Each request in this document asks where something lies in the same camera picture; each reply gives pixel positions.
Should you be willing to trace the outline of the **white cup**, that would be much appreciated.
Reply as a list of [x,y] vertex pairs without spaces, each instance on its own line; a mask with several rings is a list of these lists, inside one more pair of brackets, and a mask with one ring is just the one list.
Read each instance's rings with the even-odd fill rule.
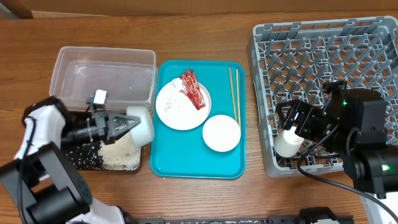
[[304,138],[296,135],[296,126],[283,130],[274,140],[274,150],[282,157],[292,157],[299,151]]

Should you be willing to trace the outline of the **grey bowl of rice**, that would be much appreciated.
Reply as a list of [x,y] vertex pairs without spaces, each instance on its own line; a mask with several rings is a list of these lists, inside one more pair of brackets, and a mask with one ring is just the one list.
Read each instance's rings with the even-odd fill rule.
[[151,143],[155,133],[152,117],[147,108],[143,106],[129,106],[127,107],[126,114],[138,117],[141,120],[138,125],[130,130],[134,144],[137,147],[142,147]]

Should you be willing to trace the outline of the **white tissue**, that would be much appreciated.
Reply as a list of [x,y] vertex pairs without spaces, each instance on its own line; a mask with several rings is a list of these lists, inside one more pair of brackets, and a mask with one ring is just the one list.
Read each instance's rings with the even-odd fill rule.
[[174,78],[169,85],[168,99],[165,110],[174,110],[179,108],[180,94],[182,93],[183,85],[180,78]]

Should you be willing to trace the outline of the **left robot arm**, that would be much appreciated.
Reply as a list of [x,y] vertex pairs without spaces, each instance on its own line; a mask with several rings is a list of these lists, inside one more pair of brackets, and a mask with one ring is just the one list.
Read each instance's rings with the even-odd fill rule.
[[63,143],[112,144],[141,119],[97,111],[94,125],[78,129],[62,101],[50,96],[27,107],[25,135],[14,160],[1,167],[1,183],[17,205],[23,223],[135,223],[118,206],[95,199],[84,178],[61,151]]

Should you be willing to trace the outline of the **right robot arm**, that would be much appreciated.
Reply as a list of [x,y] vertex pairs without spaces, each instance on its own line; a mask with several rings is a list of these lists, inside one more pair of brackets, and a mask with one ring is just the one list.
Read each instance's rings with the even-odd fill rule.
[[323,91],[329,100],[323,108],[302,100],[278,103],[280,126],[314,142],[301,160],[319,146],[336,153],[353,186],[299,167],[301,174],[358,194],[369,223],[397,223],[397,146],[387,143],[386,101],[376,90],[346,86],[345,80],[326,81]]

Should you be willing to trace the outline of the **grey dishwasher rack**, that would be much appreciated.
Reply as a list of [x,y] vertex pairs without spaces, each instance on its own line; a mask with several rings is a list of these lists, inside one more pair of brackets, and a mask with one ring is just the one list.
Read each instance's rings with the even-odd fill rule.
[[349,88],[378,91],[387,102],[387,143],[397,144],[397,19],[391,16],[259,24],[248,46],[251,80],[259,115],[265,173],[297,177],[300,169],[320,175],[342,170],[323,149],[304,161],[274,150],[280,133],[276,106],[303,100],[324,107],[327,80],[344,79]]

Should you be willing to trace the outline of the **spilled rice pile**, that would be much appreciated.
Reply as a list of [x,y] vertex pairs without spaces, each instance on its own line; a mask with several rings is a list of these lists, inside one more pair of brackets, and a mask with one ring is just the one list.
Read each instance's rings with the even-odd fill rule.
[[141,147],[135,145],[130,133],[113,144],[101,143],[98,155],[104,170],[135,171],[141,163]]

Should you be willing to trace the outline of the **clear plastic bin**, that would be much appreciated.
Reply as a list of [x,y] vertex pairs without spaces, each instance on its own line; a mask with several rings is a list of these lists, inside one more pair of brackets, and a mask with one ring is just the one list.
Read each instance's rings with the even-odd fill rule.
[[84,111],[96,90],[107,91],[106,109],[154,107],[157,89],[153,50],[111,47],[62,47],[56,59],[49,95],[70,110]]

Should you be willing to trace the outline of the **white round plate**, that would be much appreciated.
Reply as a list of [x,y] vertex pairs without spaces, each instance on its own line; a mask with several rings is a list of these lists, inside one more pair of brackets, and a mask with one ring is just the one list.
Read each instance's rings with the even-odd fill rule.
[[179,131],[190,130],[201,125],[211,111],[211,97],[208,90],[201,83],[198,84],[206,103],[204,108],[197,110],[189,98],[181,93],[179,108],[166,111],[170,82],[159,91],[155,101],[155,110],[160,120],[168,127]]

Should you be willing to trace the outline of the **teal plastic tray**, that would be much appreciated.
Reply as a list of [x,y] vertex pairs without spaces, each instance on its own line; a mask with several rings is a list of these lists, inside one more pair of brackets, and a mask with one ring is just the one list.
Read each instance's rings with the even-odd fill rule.
[[162,177],[188,177],[205,179],[237,179],[246,168],[246,97],[245,72],[236,62],[204,60],[169,60],[159,68],[157,90],[160,91],[173,78],[192,69],[199,82],[210,92],[210,115],[233,115],[233,103],[228,68],[232,69],[234,95],[236,94],[236,69],[239,70],[241,110],[241,139],[229,152],[216,152],[206,146],[203,126],[187,131],[167,127],[154,113],[155,137],[151,143],[150,166]]

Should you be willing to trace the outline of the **white bowl upside down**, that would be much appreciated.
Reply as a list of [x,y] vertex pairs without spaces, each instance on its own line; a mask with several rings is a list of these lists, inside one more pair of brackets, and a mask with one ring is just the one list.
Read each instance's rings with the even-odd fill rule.
[[205,144],[216,152],[233,150],[241,139],[241,128],[230,116],[212,116],[203,126],[202,136]]

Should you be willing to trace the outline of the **right wooden chopstick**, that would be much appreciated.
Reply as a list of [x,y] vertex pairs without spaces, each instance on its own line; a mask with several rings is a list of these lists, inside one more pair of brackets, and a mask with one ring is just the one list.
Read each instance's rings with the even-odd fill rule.
[[237,104],[238,104],[238,124],[241,128],[241,110],[240,110],[240,92],[239,92],[239,70],[236,69],[236,94],[237,94]]

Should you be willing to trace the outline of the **wooden chopstick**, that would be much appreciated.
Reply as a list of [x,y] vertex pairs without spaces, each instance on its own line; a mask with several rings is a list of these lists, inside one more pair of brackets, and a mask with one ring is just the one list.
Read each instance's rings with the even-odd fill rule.
[[237,104],[238,104],[238,124],[241,128],[241,110],[240,110],[240,92],[239,92],[239,70],[236,69],[236,94],[237,94]]
[[238,122],[238,117],[237,117],[237,112],[236,112],[235,95],[234,95],[234,83],[233,83],[231,67],[228,68],[228,71],[229,71],[229,82],[230,82],[230,87],[231,87],[231,97],[232,97],[232,102],[233,102],[234,119],[236,122]]

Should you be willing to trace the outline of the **left wooden chopstick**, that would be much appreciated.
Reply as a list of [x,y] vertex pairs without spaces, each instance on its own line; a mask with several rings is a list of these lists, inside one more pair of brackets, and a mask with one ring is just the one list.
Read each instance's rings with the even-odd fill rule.
[[230,82],[230,87],[231,87],[231,97],[232,97],[232,102],[233,102],[234,119],[236,122],[238,122],[238,117],[237,117],[237,112],[236,112],[235,95],[234,95],[234,83],[233,83],[231,67],[228,68],[228,71],[229,71],[229,82]]

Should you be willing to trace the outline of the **red snack wrapper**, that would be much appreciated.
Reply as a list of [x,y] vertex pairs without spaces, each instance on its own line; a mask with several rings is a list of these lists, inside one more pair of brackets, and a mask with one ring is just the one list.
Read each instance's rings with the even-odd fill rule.
[[185,71],[180,79],[182,81],[182,93],[185,94],[192,102],[194,107],[197,110],[200,110],[206,106],[204,97],[200,92],[200,88],[198,86],[198,80],[193,70]]

